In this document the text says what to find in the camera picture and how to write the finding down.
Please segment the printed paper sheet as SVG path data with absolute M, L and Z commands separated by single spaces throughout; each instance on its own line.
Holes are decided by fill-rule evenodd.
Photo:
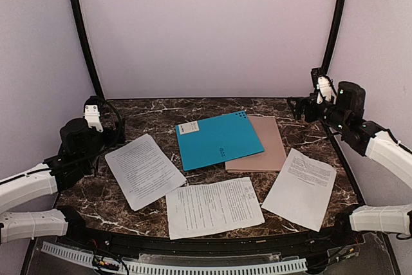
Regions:
M 186 183 L 184 175 L 148 134 L 106 154 L 105 159 L 133 211 Z
M 337 171 L 292 148 L 262 208 L 289 222 L 320 231 Z
M 180 187 L 165 197 L 171 240 L 208 236 L 265 222 L 249 177 Z

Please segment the teal folder with black inside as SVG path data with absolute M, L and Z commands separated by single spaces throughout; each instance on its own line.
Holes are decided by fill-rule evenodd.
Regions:
M 264 151 L 244 111 L 179 124 L 176 136 L 184 171 Z

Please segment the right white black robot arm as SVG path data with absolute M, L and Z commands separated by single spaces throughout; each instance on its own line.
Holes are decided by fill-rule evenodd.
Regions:
M 335 130 L 359 155 L 380 164 L 407 186 L 411 185 L 411 150 L 389 129 L 364 120 L 366 92 L 358 84 L 342 81 L 337 87 L 319 77 L 315 92 L 286 100 L 296 120 L 320 121 Z M 399 240 L 411 239 L 411 204 L 373 207 L 351 205 L 336 220 L 346 232 L 386 232 Z

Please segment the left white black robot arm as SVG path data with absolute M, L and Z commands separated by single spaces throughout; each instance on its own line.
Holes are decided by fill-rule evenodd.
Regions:
M 124 143 L 124 127 L 124 119 L 116 121 L 113 129 L 90 126 L 84 118 L 73 119 L 60 130 L 57 155 L 1 180 L 1 243 L 82 232 L 85 221 L 70 206 L 33 213 L 14 213 L 12 209 L 42 196 L 61 193 L 92 175 L 99 156 Z

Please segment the tan brown folder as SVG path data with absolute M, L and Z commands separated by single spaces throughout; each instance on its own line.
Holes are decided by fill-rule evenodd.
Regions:
M 264 151 L 225 163 L 229 173 L 279 172 L 286 160 L 283 141 L 274 117 L 248 116 Z

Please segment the right black frame post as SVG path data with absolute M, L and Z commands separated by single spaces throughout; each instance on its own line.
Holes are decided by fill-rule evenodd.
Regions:
M 332 57 L 337 42 L 337 37 L 339 34 L 339 29 L 341 25 L 342 14 L 344 10 L 345 0 L 336 0 L 335 8 L 333 11 L 332 23 L 330 27 L 330 33 L 328 36 L 328 41 L 326 43 L 326 49 L 321 64 L 321 69 L 324 74 L 327 74 L 332 62 Z

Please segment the black frame post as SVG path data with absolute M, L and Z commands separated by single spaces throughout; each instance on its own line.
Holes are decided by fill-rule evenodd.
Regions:
M 88 35 L 86 33 L 86 27 L 84 24 L 80 0 L 70 0 L 70 4 L 73 18 L 75 21 L 80 47 L 82 50 L 84 61 L 86 63 L 88 75 L 93 86 L 93 90 L 96 96 L 104 99 L 104 92 L 98 77 L 97 69 L 91 52 L 91 47 L 89 45 Z
M 332 57 L 337 42 L 337 37 L 339 34 L 339 29 L 341 25 L 342 14 L 344 10 L 345 0 L 336 0 L 335 8 L 333 11 L 332 23 L 330 27 L 330 33 L 328 36 L 328 41 L 326 43 L 326 49 L 321 64 L 321 69 L 324 74 L 327 74 L 332 62 Z

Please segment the black front rail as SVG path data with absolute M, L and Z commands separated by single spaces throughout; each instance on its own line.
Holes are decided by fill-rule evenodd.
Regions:
M 177 257 L 232 257 L 279 253 L 282 257 L 308 258 L 310 264 L 322 264 L 328 257 L 336 256 L 336 250 L 355 247 L 364 242 L 361 233 L 355 232 L 335 243 L 332 228 L 315 232 L 298 232 L 280 236 L 251 238 L 193 238 L 170 240 L 168 238 L 137 236 L 117 232 L 85 228 L 80 233 L 60 236 L 57 242 L 109 252 L 122 258 L 138 258 L 143 254 Z

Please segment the left black frame post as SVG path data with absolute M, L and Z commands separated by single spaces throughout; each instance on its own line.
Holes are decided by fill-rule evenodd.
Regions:
M 70 0 L 70 4 L 73 18 L 75 21 L 80 47 L 82 50 L 84 61 L 86 63 L 88 75 L 93 86 L 93 90 L 96 96 L 104 99 L 104 92 L 98 77 L 97 69 L 91 52 L 91 47 L 89 45 L 88 35 L 86 33 L 86 27 L 84 24 L 80 0 Z

